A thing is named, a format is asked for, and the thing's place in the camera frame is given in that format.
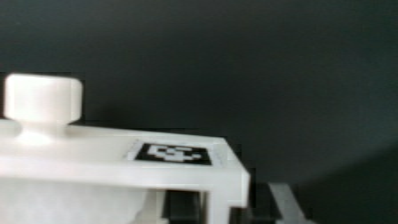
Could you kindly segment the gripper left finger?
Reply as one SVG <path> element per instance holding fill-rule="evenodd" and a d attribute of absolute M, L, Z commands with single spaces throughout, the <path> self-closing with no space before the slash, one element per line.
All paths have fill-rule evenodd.
<path fill-rule="evenodd" d="M 166 191 L 162 217 L 169 224 L 203 224 L 201 193 L 198 191 Z"/>

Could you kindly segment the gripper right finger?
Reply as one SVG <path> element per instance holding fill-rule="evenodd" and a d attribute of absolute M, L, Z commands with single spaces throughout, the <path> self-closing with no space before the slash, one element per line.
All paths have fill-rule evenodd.
<path fill-rule="evenodd" d="M 287 183 L 257 183 L 251 186 L 242 224 L 319 224 L 306 216 Z"/>

